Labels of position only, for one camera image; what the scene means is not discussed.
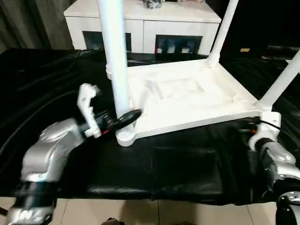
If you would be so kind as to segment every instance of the white tabletop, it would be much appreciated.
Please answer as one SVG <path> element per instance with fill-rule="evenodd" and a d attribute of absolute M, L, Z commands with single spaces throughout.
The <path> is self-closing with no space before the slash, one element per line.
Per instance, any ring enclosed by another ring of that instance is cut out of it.
<path fill-rule="evenodd" d="M 97 0 L 77 0 L 65 16 L 99 18 Z M 176 22 L 220 23 L 220 17 L 205 3 L 165 2 L 161 8 L 148 9 L 142 0 L 124 0 L 124 19 Z"/>

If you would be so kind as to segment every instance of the grey curtain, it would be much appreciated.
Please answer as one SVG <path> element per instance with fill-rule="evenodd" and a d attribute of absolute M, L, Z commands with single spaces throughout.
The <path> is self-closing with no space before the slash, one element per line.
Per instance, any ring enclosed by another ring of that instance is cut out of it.
<path fill-rule="evenodd" d="M 0 0 L 0 53 L 9 48 L 73 49 L 63 12 L 76 0 Z"/>

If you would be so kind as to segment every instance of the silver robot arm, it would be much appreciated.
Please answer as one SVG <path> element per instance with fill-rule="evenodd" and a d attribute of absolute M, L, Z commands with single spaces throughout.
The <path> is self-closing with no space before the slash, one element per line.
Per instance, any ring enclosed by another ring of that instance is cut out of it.
<path fill-rule="evenodd" d="M 23 186 L 7 214 L 7 225 L 48 224 L 56 206 L 55 187 L 70 152 L 84 142 L 74 119 L 47 127 L 23 158 Z"/>
<path fill-rule="evenodd" d="M 95 116 L 90 107 L 90 99 L 95 95 L 95 87 L 83 84 L 77 104 L 86 121 L 78 125 L 75 119 L 70 118 L 48 126 L 38 142 L 25 153 L 21 171 L 22 186 L 8 211 L 6 225 L 49 224 L 56 207 L 56 184 L 70 152 L 82 144 L 86 137 L 97 138 L 108 131 L 126 127 L 142 114 L 141 110 L 133 110 L 115 119 L 108 110 L 104 110 Z"/>
<path fill-rule="evenodd" d="M 259 153 L 269 187 L 277 196 L 276 224 L 300 225 L 300 170 L 296 158 L 277 142 L 280 114 L 263 112 L 260 119 L 249 146 Z"/>

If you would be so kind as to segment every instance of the black plastic sheet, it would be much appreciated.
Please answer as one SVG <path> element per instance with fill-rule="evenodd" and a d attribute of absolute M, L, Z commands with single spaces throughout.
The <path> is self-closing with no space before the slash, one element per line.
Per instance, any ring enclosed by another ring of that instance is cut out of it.
<path fill-rule="evenodd" d="M 193 54 L 127 56 L 128 66 L 200 58 Z M 231 58 L 221 63 L 257 98 L 285 66 Z M 88 50 L 9 50 L 0 55 L 0 195 L 14 194 L 20 184 L 22 158 L 43 128 L 79 115 L 76 99 L 82 83 L 97 85 L 108 107 L 114 109 L 105 65 L 103 52 Z M 282 126 L 296 143 L 282 134 L 280 141 L 297 158 L 298 81 L 275 105 L 282 113 Z M 127 148 L 119 146 L 113 134 L 91 138 L 71 153 L 59 183 L 59 197 L 173 199 L 217 205 L 274 201 L 272 193 L 263 197 L 267 191 L 263 170 L 238 132 L 243 124 L 236 120 L 156 135 Z"/>

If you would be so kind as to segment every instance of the white cabinet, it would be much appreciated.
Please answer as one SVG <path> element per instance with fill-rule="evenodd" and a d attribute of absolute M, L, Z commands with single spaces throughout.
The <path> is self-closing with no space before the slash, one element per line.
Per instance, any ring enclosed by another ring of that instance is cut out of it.
<path fill-rule="evenodd" d="M 102 31 L 99 18 L 66 16 L 66 21 L 75 49 L 87 49 L 87 38 L 92 37 L 88 33 Z M 131 52 L 143 53 L 143 21 L 125 20 L 125 32 L 131 39 Z"/>
<path fill-rule="evenodd" d="M 103 44 L 97 0 L 77 0 L 64 15 L 75 49 Z M 166 2 L 147 9 L 142 0 L 124 0 L 124 21 L 130 52 L 155 53 L 161 37 L 180 36 L 198 38 L 197 53 L 208 55 L 221 19 L 205 2 Z"/>

